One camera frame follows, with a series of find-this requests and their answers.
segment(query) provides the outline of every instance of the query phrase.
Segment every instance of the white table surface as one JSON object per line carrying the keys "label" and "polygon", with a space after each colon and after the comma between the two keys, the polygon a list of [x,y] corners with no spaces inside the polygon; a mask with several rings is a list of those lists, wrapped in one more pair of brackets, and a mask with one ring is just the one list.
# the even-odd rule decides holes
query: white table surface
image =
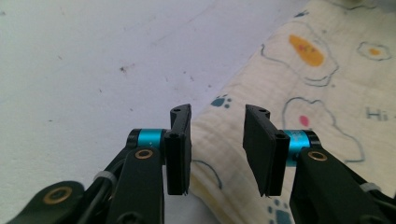
{"label": "white table surface", "polygon": [[[307,0],[0,2],[0,222],[44,187],[87,188],[134,128],[192,116]],[[165,197],[166,223],[218,223]]]}

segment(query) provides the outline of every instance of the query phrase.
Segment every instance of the pink dot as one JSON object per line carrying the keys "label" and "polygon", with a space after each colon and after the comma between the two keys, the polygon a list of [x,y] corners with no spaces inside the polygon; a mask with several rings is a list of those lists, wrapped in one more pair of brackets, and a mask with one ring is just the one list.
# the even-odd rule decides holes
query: pink dot
{"label": "pink dot", "polygon": [[305,127],[308,127],[309,126],[309,118],[307,116],[301,115],[300,123],[303,124]]}

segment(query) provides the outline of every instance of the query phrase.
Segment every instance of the orange spot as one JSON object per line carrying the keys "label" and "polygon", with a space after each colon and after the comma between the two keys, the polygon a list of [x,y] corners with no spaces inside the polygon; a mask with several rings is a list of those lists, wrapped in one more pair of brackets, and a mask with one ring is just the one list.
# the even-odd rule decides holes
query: orange spot
{"label": "orange spot", "polygon": [[371,55],[379,55],[381,53],[381,51],[378,49],[369,49],[369,50]]}
{"label": "orange spot", "polygon": [[314,67],[323,64],[323,54],[307,40],[297,35],[290,35],[289,42],[293,45],[300,58],[307,64]]}

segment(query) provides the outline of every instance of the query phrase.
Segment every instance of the cartoon print cloth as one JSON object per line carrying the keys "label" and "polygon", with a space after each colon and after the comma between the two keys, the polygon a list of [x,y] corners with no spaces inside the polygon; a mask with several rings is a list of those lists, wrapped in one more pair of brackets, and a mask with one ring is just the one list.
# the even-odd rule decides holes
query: cartoon print cloth
{"label": "cartoon print cloth", "polygon": [[292,223],[289,197],[261,198],[242,148],[245,105],[278,129],[312,129],[325,149],[393,197],[396,13],[316,0],[280,27],[191,125],[191,191],[221,223]]}

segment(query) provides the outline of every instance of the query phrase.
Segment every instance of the cloth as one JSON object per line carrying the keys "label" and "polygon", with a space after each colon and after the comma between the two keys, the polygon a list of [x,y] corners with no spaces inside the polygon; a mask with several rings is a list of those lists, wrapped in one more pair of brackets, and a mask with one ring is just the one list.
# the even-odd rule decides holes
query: cloth
{"label": "cloth", "polygon": [[191,191],[222,223],[293,223],[289,198],[260,197],[242,148],[245,105],[278,129],[312,129],[325,149],[393,197],[396,13],[314,0],[281,26],[191,125]]}

